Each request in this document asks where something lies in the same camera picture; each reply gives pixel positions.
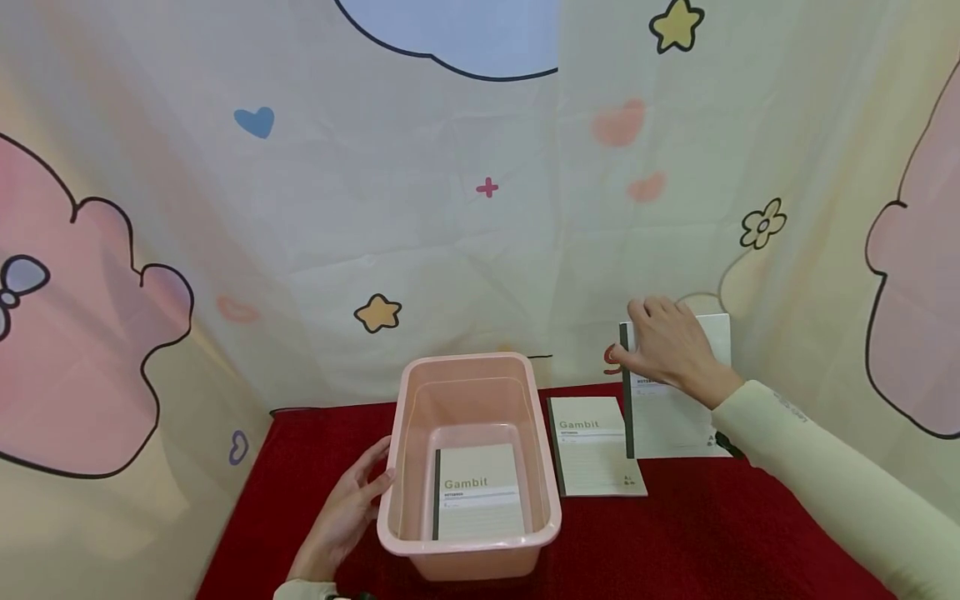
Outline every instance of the red tablecloth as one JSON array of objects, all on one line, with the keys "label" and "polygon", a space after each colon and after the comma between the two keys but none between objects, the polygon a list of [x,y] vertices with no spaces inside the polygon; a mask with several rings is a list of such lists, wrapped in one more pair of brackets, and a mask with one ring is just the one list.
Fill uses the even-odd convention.
[{"label": "red tablecloth", "polygon": [[[620,386],[548,395],[620,396]],[[271,598],[337,478],[393,417],[392,403],[276,413],[197,597]],[[893,597],[746,461],[650,460],[640,470],[649,497],[563,499],[560,535],[527,578],[427,584],[371,527],[338,573],[340,591],[379,600]]]}]

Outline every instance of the white notebook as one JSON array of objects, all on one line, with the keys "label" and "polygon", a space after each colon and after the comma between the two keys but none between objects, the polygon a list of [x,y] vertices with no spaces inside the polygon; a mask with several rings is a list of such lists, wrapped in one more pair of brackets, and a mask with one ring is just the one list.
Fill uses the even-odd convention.
[{"label": "white notebook", "polygon": [[616,398],[552,397],[547,411],[561,495],[647,495],[636,461],[627,458]]},{"label": "white notebook", "polygon": [[512,445],[439,449],[434,460],[434,540],[511,538],[525,533]]},{"label": "white notebook", "polygon": [[[730,315],[697,317],[713,355],[731,363]],[[620,344],[636,349],[634,325],[620,324]],[[627,456],[631,458],[729,457],[716,442],[710,411],[670,386],[623,371],[623,412],[627,422]]]}]

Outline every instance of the sleeve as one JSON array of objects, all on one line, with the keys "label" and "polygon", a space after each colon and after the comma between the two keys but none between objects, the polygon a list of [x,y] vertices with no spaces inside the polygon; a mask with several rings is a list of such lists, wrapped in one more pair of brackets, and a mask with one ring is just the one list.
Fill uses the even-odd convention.
[{"label": "sleeve", "polygon": [[790,402],[750,381],[713,424],[898,598],[960,598],[960,526]]},{"label": "sleeve", "polygon": [[295,579],[285,582],[274,592],[274,600],[326,600],[327,596],[336,596],[335,584],[317,583]]}]

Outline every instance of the blue cloud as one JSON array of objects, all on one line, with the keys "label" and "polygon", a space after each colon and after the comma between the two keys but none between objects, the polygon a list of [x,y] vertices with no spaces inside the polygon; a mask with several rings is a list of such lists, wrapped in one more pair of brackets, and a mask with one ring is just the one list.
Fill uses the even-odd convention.
[{"label": "blue cloud", "polygon": [[336,0],[351,23],[400,54],[474,79],[557,70],[560,0]]}]

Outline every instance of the pink cross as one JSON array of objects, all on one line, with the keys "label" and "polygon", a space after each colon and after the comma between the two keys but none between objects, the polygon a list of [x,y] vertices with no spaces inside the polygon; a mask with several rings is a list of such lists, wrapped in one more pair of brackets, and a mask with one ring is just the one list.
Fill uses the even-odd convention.
[{"label": "pink cross", "polygon": [[495,192],[498,189],[500,189],[500,186],[495,185],[493,183],[493,180],[490,178],[487,178],[487,182],[485,184],[477,186],[477,191],[480,192],[481,194],[487,194],[487,198],[492,198],[493,192]]}]

